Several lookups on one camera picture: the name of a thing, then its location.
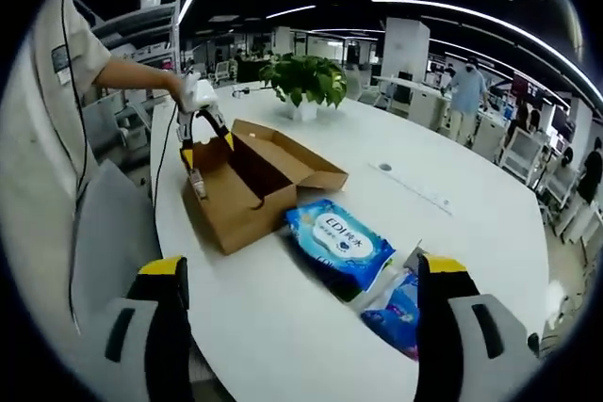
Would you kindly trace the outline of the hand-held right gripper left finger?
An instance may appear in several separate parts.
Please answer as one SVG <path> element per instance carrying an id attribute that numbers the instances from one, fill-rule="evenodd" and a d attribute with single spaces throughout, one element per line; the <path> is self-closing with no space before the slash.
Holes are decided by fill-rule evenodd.
<path id="1" fill-rule="evenodd" d="M 152 261 L 92 318 L 90 387 L 102 401 L 192 401 L 187 259 Z"/>

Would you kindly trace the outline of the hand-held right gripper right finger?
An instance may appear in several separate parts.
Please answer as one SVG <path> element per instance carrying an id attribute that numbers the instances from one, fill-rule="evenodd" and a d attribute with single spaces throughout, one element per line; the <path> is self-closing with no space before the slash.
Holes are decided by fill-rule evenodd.
<path id="1" fill-rule="evenodd" d="M 527 329 L 459 262 L 418 255 L 416 401 L 509 401 L 539 359 Z"/>

